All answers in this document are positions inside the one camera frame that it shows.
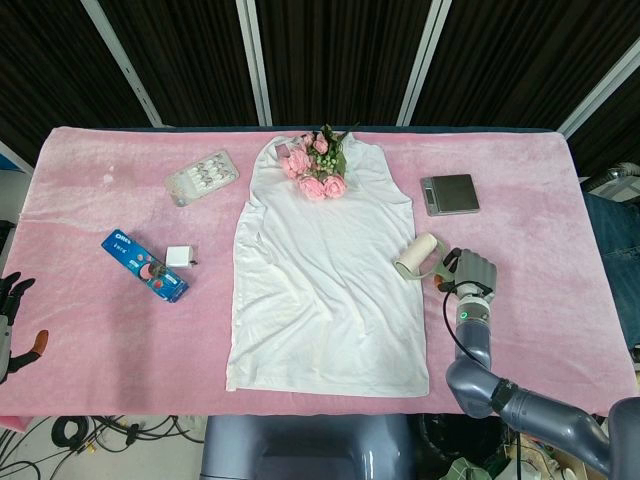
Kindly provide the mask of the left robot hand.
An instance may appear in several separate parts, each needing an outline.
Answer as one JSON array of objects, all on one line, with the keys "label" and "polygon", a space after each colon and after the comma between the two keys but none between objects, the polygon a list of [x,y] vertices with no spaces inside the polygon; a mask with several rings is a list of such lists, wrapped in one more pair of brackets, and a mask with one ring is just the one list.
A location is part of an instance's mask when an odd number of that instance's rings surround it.
[{"label": "left robot hand", "polygon": [[9,375],[39,360],[49,340],[49,332],[41,330],[28,352],[18,356],[12,355],[12,333],[20,303],[24,293],[36,282],[35,278],[21,280],[20,277],[20,272],[14,272],[1,279],[1,383],[4,383]]}]

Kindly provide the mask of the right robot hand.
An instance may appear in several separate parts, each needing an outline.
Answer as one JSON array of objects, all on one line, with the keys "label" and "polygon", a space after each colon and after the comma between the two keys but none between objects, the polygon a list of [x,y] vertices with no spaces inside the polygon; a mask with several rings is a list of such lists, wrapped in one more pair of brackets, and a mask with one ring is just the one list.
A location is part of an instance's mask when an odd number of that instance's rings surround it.
[{"label": "right robot hand", "polygon": [[435,270],[434,283],[442,293],[452,293],[459,300],[478,297],[491,303],[495,297],[497,267],[470,249],[454,248]]}]

